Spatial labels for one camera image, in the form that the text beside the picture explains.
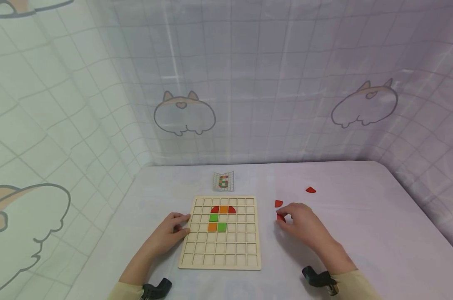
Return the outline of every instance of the red puzzle piece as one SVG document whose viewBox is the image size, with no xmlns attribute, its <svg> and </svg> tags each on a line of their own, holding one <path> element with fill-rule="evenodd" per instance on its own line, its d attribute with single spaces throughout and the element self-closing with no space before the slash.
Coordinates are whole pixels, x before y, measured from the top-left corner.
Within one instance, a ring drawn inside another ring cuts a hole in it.
<svg viewBox="0 0 453 300">
<path fill-rule="evenodd" d="M 277 220 L 281 220 L 281 221 L 283 221 L 283 222 L 286 223 L 286 219 L 285 219 L 285 217 L 283 217 L 282 215 L 276 214 L 276 219 L 277 219 Z"/>
</svg>

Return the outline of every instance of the left hand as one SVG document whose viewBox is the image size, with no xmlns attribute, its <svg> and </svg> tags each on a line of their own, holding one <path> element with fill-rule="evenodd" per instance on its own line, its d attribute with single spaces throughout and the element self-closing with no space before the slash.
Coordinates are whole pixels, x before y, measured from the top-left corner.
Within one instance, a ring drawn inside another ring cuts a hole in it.
<svg viewBox="0 0 453 300">
<path fill-rule="evenodd" d="M 182 223 L 185 223 L 190 218 L 190 215 L 183 215 L 179 212 L 172 212 L 161 222 L 155 231 L 148 237 L 141 251 L 148 253 L 151 258 L 166 253 L 180 240 L 190 233 L 189 228 L 183 228 Z"/>
</svg>

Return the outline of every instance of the black clamp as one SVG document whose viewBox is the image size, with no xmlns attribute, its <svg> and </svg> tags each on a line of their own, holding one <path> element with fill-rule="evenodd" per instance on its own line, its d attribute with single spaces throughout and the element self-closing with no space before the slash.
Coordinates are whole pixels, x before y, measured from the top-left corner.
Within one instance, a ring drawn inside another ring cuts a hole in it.
<svg viewBox="0 0 453 300">
<path fill-rule="evenodd" d="M 142 300 L 163 299 L 169 293 L 172 286 L 173 284 L 171 283 L 171 281 L 167 280 L 166 278 L 163 278 L 157 287 L 149 283 L 145 284 L 143 286 L 143 296 L 141 296 L 141 299 Z"/>
<path fill-rule="evenodd" d="M 303 268 L 301 272 L 308 281 L 308 284 L 311 285 L 312 287 L 316 288 L 327 287 L 330 296 L 338 294 L 338 287 L 336 285 L 336 281 L 333 278 L 331 278 L 330 272 L 325 271 L 320 274 L 317 274 L 310 265 Z"/>
</svg>

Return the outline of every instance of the wall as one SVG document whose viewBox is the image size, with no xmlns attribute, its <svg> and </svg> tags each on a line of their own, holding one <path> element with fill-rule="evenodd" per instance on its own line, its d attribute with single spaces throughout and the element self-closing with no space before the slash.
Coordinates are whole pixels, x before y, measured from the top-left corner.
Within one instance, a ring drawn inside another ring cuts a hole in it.
<svg viewBox="0 0 453 300">
<path fill-rule="evenodd" d="M 62 299 L 153 163 L 376 160 L 453 245 L 453 0 L 58 0 L 18 13 L 0 18 L 0 185 L 58 184 L 71 205 L 0 299 Z"/>
<path fill-rule="evenodd" d="M 0 18 L 0 299 L 61 300 L 150 152 L 86 3 L 33 8 Z"/>
<path fill-rule="evenodd" d="M 453 0 L 90 3 L 157 165 L 376 160 L 453 244 Z"/>
</svg>

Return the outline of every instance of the grid board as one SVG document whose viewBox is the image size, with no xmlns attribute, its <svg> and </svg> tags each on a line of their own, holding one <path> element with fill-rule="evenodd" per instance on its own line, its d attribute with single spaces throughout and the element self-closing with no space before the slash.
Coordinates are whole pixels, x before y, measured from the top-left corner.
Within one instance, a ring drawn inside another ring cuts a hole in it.
<svg viewBox="0 0 453 300">
<path fill-rule="evenodd" d="M 231 192 L 235 190 L 235 172 L 214 173 L 213 190 L 218 190 L 219 192 Z"/>
<path fill-rule="evenodd" d="M 179 268 L 261 270 L 255 196 L 198 196 Z"/>
</svg>

